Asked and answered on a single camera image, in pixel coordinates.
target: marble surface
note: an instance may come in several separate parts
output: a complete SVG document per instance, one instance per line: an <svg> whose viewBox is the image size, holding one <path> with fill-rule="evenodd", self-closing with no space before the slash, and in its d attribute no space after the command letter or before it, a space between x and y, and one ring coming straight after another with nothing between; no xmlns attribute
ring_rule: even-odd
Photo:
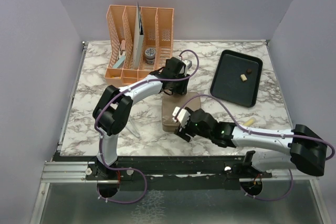
<svg viewBox="0 0 336 224"><path fill-rule="evenodd" d="M190 42L175 41L173 56L184 49L194 50L200 60L200 68L189 81L188 91L209 94L211 82L223 50L242 52L263 60L257 103L245 108L225 102L236 119L243 123L254 116L253 127L267 129L290 128L284 101L276 80L265 42ZM111 55L109 41L90 42L73 101L62 156L93 156L98 152L98 133L93 129L92 111L107 84L104 79ZM192 54L183 57L196 60ZM141 134L141 139L127 129L119 134L118 155L244 155L253 148L220 148L211 141L195 137L189 143L162 130L162 95L153 95L133 106L131 116ZM222 107L210 98L201 98L202 108L221 121L231 121Z"/></svg>

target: metal frame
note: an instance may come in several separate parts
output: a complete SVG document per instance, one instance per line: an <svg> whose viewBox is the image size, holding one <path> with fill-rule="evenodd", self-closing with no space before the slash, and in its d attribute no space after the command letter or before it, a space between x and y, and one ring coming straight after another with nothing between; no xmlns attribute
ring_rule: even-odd
<svg viewBox="0 0 336 224"><path fill-rule="evenodd" d="M249 40L249 41L246 41L246 40L244 41L217 40L217 41L220 41L220 42L265 42L267 50L269 50L268 43L265 40ZM79 77L80 77L81 69L83 66L84 59L85 59L87 48L88 48L88 42L83 42L83 52L82 52L82 56L80 59L77 76L76 76L74 85L72 87L68 109L66 112L66 116L65 116L62 129L61 129L59 144L58 144L56 152L60 151L61 145L64 139L65 131L67 128L67 124L68 124L68 120L69 120L69 116L71 112L72 103L74 101L75 92L76 92L76 88L79 82ZM292 126L292 121L290 119L290 114L288 112L285 100L284 100L284 104L285 104L285 108L288 114L290 125ZM110 184L118 183L117 180L92 180L92 181L85 180L85 176L86 176L85 170L87 169L88 164L89 162L46 162L45 163L43 173L41 176L40 187L39 187L36 202L34 205L33 214L30 220L30 224L40 223L41 221L50 183L110 183ZM321 190L318 184L318 180L315 177L308 176L297 170L293 170L292 172L293 172L293 177L295 180L310 180L312 191L313 191L315 200L317 202L322 221L324 224L331 224L331 219L328 214L326 205L324 203ZM272 174L273 174L273 178L264 178L263 180L288 180L289 178L287 171L275 170L272 172ZM239 181L246 182L250 180L251 179L240 179Z"/></svg>

